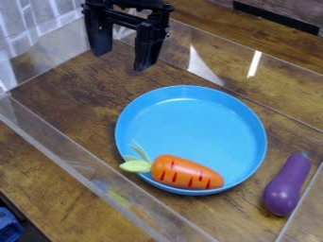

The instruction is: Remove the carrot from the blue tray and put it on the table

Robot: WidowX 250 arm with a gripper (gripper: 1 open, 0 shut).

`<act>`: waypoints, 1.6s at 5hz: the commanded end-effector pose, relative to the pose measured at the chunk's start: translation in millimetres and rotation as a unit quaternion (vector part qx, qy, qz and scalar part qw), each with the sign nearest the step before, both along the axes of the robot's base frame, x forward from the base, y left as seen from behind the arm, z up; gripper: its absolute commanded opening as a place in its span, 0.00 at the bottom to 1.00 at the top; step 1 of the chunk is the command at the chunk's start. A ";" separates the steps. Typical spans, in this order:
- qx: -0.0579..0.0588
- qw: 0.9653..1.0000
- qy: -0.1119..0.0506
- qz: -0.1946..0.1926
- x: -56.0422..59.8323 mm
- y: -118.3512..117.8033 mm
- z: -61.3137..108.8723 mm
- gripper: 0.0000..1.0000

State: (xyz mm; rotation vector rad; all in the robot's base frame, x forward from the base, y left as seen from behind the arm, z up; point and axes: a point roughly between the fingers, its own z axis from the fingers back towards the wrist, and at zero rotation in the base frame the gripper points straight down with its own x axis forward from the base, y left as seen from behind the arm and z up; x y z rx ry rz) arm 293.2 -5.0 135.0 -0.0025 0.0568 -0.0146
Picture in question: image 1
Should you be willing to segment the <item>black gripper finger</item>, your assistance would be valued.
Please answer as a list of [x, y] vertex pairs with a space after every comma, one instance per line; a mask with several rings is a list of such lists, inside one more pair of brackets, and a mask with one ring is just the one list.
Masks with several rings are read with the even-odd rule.
[[142, 72], [158, 62], [170, 26], [145, 21], [137, 29], [134, 70]]
[[85, 12], [85, 25], [90, 47], [95, 56], [102, 56], [113, 50], [111, 19], [94, 11]]

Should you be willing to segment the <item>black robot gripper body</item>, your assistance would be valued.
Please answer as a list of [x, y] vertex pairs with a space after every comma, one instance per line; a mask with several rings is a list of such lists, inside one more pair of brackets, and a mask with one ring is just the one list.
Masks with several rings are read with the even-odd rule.
[[163, 0], [85, 0], [81, 6], [87, 30], [101, 29], [105, 22], [131, 29], [151, 24], [170, 30], [174, 6]]

